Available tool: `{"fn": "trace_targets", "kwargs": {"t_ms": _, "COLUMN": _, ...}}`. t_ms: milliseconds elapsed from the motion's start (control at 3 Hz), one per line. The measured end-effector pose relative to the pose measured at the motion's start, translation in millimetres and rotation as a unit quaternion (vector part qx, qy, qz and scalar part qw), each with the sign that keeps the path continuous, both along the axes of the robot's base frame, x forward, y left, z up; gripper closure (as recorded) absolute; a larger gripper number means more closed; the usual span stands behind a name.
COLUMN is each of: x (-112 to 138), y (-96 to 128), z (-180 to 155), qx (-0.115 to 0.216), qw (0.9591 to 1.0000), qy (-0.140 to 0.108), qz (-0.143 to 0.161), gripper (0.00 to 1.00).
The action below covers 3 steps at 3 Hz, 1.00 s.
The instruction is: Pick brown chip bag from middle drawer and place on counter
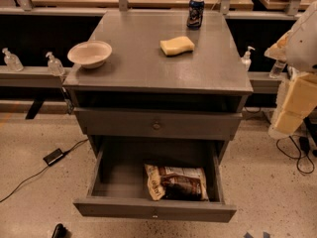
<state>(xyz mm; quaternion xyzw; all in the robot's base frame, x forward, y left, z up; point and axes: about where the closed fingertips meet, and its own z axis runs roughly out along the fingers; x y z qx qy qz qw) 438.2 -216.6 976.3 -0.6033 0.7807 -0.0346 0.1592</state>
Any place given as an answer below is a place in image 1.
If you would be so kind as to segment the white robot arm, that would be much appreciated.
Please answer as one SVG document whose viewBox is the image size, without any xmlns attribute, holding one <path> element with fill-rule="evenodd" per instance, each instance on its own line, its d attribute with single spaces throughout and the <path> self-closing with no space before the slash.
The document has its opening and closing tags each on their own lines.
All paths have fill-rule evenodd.
<svg viewBox="0 0 317 238">
<path fill-rule="evenodd" d="M 264 55 L 294 68 L 279 85 L 268 134 L 282 139 L 294 134 L 317 107 L 317 2 L 313 2 Z"/>
</svg>

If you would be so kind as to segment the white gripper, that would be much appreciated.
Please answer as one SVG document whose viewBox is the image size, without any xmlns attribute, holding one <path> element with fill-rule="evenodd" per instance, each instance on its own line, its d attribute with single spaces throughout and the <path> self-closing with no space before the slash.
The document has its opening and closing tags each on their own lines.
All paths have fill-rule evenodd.
<svg viewBox="0 0 317 238">
<path fill-rule="evenodd" d="M 300 72 L 279 85 L 276 108 L 268 134 L 282 139 L 294 134 L 303 120 L 317 107 L 317 75 Z"/>
</svg>

